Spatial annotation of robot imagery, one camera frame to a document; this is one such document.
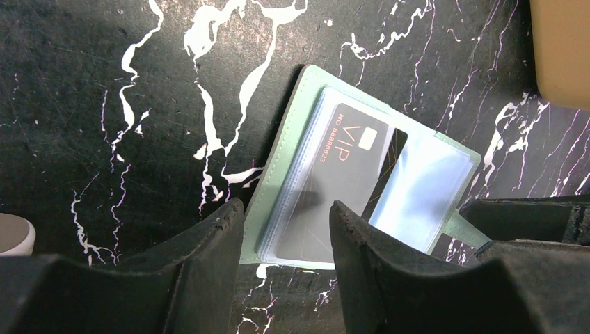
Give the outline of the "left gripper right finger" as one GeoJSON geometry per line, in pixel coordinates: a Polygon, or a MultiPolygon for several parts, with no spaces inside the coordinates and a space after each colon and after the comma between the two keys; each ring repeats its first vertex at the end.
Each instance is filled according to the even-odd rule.
{"type": "Polygon", "coordinates": [[[330,238],[348,333],[588,333],[589,254],[426,255],[340,201],[330,238]]]}

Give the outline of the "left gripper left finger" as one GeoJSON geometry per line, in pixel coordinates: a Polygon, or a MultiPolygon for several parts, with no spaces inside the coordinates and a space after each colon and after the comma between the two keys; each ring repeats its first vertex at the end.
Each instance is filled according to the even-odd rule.
{"type": "Polygon", "coordinates": [[[1,258],[2,333],[226,333],[244,233],[233,198],[119,264],[1,258]]]}

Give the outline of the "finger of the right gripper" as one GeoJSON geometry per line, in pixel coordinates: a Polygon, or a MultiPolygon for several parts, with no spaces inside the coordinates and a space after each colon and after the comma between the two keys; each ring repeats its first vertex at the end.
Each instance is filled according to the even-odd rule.
{"type": "Polygon", "coordinates": [[[460,215],[490,241],[478,258],[524,254],[589,254],[589,195],[478,199],[460,215]]]}

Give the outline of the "mint green card holder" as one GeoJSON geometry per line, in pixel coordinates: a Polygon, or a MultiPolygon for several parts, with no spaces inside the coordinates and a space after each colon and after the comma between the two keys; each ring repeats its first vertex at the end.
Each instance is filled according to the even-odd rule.
{"type": "Polygon", "coordinates": [[[429,255],[488,237],[459,214],[475,151],[316,65],[302,68],[246,211],[243,264],[334,269],[338,200],[429,255]]]}

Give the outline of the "black credit card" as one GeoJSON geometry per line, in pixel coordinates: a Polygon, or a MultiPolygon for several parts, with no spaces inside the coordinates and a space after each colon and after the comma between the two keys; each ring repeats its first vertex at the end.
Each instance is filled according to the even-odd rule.
{"type": "Polygon", "coordinates": [[[371,214],[407,133],[344,103],[301,148],[277,202],[273,248],[289,262],[333,263],[329,212],[338,200],[356,214],[371,214]]]}

